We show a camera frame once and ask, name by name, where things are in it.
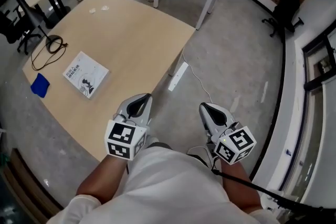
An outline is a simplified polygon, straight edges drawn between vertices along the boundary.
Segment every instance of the black chair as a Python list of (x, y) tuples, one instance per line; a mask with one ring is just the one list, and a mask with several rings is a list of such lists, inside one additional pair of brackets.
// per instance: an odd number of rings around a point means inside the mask
[(300, 0), (280, 0), (272, 13), (273, 18), (262, 20), (263, 23), (268, 22), (273, 27), (273, 33), (270, 34), (270, 37), (273, 37), (277, 31), (280, 32), (281, 28), (286, 28), (294, 33), (297, 26), (304, 24), (300, 17), (298, 22), (292, 24), (293, 17), (299, 7)]
[(21, 17), (20, 12), (18, 11), (18, 7), (19, 6), (14, 9), (14, 11), (16, 10), (18, 12), (18, 17), (16, 17), (14, 20), (10, 20), (5, 14), (0, 12), (0, 24), (2, 26), (0, 28), (0, 33), (6, 36), (7, 41), (10, 44), (22, 38), (19, 46), (17, 47), (17, 51), (20, 52), (20, 47), (24, 44), (25, 54), (27, 55), (28, 40), (32, 37), (38, 37), (41, 39), (41, 35), (32, 34), (35, 28), (33, 27), (26, 15)]

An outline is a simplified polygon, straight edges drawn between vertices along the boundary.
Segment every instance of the concrete floor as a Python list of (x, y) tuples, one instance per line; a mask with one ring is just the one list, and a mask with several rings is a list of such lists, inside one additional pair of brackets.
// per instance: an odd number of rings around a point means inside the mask
[[(77, 5), (76, 0), (63, 2), (71, 8)], [(204, 3), (160, 0), (159, 10), (195, 26)], [(14, 6), (15, 1), (8, 0), (2, 9)], [(44, 11), (49, 6), (47, 1), (41, 4)], [(247, 173), (253, 169), (268, 133), (280, 82), (281, 43), (278, 37), (269, 37), (271, 29), (261, 23), (266, 17), (269, 15), (251, 0), (218, 0), (184, 50), (215, 103), (230, 109), (238, 100), (234, 117), (247, 125), (257, 140), (255, 149), (242, 161)], [(38, 180), (65, 206), (98, 162), (32, 94), (22, 72), (28, 57), (16, 52), (16, 44), (0, 39), (0, 121), (8, 131), (3, 146), (8, 151), (18, 147)], [(173, 92), (167, 90), (169, 79), (165, 76), (153, 93), (151, 134), (186, 152), (192, 146), (204, 145), (198, 106), (209, 99), (190, 68)]]

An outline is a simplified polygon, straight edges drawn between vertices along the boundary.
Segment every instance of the small white object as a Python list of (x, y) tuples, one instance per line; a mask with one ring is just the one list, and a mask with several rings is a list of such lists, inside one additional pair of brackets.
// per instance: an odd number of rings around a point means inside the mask
[(109, 120), (104, 140), (107, 154), (133, 160), (145, 145), (146, 128)]
[(174, 88), (176, 87), (180, 79), (182, 78), (182, 75), (185, 72), (185, 70), (188, 68), (188, 66), (189, 65), (186, 62), (183, 62), (183, 64), (180, 66), (180, 68), (178, 69), (174, 77), (172, 78), (170, 85), (168, 87), (168, 90), (170, 90), (171, 92), (174, 90)]
[(63, 76), (87, 98), (91, 98), (109, 72), (84, 52), (79, 52)]
[(265, 100), (265, 96), (266, 96), (266, 91), (267, 91), (267, 88), (268, 88), (268, 81), (266, 81), (265, 82), (265, 86), (264, 86), (264, 91), (263, 91), (263, 95), (262, 95), (262, 97), (261, 97), (261, 103), (263, 103), (264, 102), (264, 100)]
[(47, 186), (49, 186), (49, 181), (48, 181), (47, 179), (44, 179), (43, 182), (44, 182)]
[(247, 126), (230, 134), (221, 136), (214, 152), (228, 164), (234, 164), (247, 157), (257, 141)]
[(237, 107), (238, 107), (238, 104), (239, 104), (239, 99), (240, 99), (240, 96), (236, 97), (234, 100), (233, 100), (233, 103), (232, 103), (232, 106), (230, 108), (230, 113), (235, 113)]

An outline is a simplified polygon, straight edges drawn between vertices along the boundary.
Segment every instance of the window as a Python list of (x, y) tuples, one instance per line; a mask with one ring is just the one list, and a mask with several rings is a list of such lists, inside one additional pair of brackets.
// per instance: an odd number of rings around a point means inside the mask
[(302, 49), (306, 68), (304, 88), (307, 91), (317, 89), (323, 81), (336, 74), (336, 30), (331, 32), (328, 28)]

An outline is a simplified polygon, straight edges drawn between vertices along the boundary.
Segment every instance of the book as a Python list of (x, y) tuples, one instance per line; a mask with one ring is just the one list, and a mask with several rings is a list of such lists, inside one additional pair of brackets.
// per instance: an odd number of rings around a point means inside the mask
[(90, 99), (108, 72), (108, 69), (81, 51), (63, 76)]

